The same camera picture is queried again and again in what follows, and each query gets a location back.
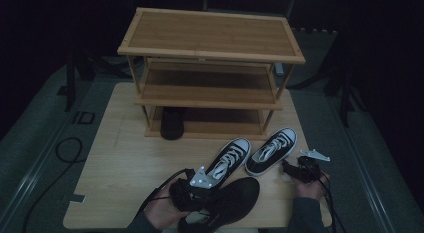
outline black cable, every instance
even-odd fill
[[[164,200],[164,199],[173,199],[173,198],[177,198],[177,196],[165,196],[165,197],[153,198],[153,199],[150,199],[149,202],[154,200]]]
[[[144,209],[147,207],[147,205],[149,204],[150,201],[155,200],[155,198],[153,198],[161,189],[163,189],[169,182],[171,182],[175,177],[177,177],[178,175],[182,174],[182,173],[186,173],[188,174],[188,172],[191,171],[189,169],[183,169],[180,170],[176,173],[174,173],[171,177],[169,177],[165,182],[162,183],[162,185],[160,185],[158,188],[154,189],[152,191],[152,193],[150,193],[150,195],[144,200],[143,204],[141,204],[136,217],[142,212],[144,211]]]
[[[59,154],[59,148],[60,146],[65,143],[66,141],[70,141],[70,140],[74,140],[76,142],[78,142],[79,144],[79,149],[77,154],[75,155],[75,157],[73,158],[73,160],[69,161],[69,160],[65,160],[63,157],[60,156]],[[32,214],[32,212],[34,211],[35,207],[38,205],[38,203],[40,202],[40,200],[44,197],[44,195],[66,174],[66,172],[68,172],[68,170],[76,163],[80,163],[80,162],[85,162],[86,159],[83,160],[78,160],[78,158],[80,157],[81,153],[82,153],[82,141],[76,137],[69,137],[66,139],[63,139],[62,141],[60,141],[55,148],[55,152],[56,152],[56,156],[59,158],[59,160],[68,163],[69,165],[66,167],[66,169],[40,194],[40,196],[38,196],[38,198],[35,200],[35,202],[31,205],[29,211],[27,212],[26,216],[25,216],[25,220],[24,220],[24,225],[23,225],[23,229],[22,229],[22,233],[26,233],[27,231],[27,227],[28,227],[28,222],[29,222],[29,218]]]
[[[309,165],[308,162],[305,162],[305,166],[308,168],[308,170],[313,173],[313,170],[311,168],[311,166]],[[325,200],[327,201],[327,205],[330,208],[330,215],[331,218],[333,219],[333,224],[332,224],[332,230],[333,233],[337,232],[337,228],[336,228],[336,221],[339,223],[340,227],[342,228],[343,232],[346,233],[346,229],[343,225],[343,223],[341,222],[336,210],[334,209],[334,202],[333,202],[333,195],[331,193],[331,185],[330,185],[330,179],[328,179],[328,177],[321,171],[321,175],[323,175],[327,182],[328,182],[328,187],[324,184],[324,182],[321,181],[321,179],[318,179],[318,182],[322,185],[322,187],[324,187],[324,190],[327,192],[327,195],[325,197]]]

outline human hand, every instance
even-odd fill
[[[169,197],[169,188],[174,184],[176,179],[169,182],[161,189],[153,198]],[[172,223],[182,217],[187,216],[190,212],[181,212],[172,203],[171,198],[152,200],[144,210],[149,222],[158,230],[168,228]]]
[[[325,184],[327,179],[330,179],[330,176],[323,172],[323,175],[320,178],[321,182]],[[306,197],[319,201],[326,193],[324,187],[319,181],[303,183],[296,178],[292,178],[292,180],[296,188],[296,197]]]

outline wooden shoe rack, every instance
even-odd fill
[[[267,139],[296,64],[305,59],[283,17],[138,8],[118,49],[147,120],[160,136],[162,108],[187,107],[187,138]],[[141,79],[134,57],[144,57]],[[280,88],[274,63],[287,65]]]

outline wooden table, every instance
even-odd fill
[[[84,195],[83,203],[70,202],[63,224],[69,229],[125,228],[134,218],[141,203],[173,173],[184,169],[206,167],[215,159],[228,140],[186,139],[166,141],[145,137],[146,121],[140,106],[134,105],[132,83],[116,85],[106,108],[87,162],[75,189]],[[291,127],[298,143],[288,161],[294,164],[300,149],[308,149],[290,93],[285,90],[281,102],[284,111],[274,113],[268,133]],[[264,141],[251,141],[252,153]],[[225,184],[247,176],[237,170]],[[285,227],[291,216],[293,184],[274,166],[257,178],[261,193],[254,209],[229,228]],[[325,202],[321,202],[324,225],[331,224]]]

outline black shoe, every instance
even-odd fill
[[[216,191],[201,211],[201,218],[190,216],[178,222],[179,233],[211,233],[223,225],[243,219],[253,209],[259,196],[259,182],[252,177],[238,179]]]
[[[160,134],[166,140],[176,140],[184,134],[183,116],[186,108],[164,107]]]
[[[283,128],[275,132],[267,142],[246,161],[246,171],[251,176],[260,176],[271,166],[286,158],[294,149],[296,132]]]
[[[244,138],[237,138],[225,145],[216,159],[205,171],[212,191],[218,190],[224,181],[240,166],[249,156],[250,142]]]

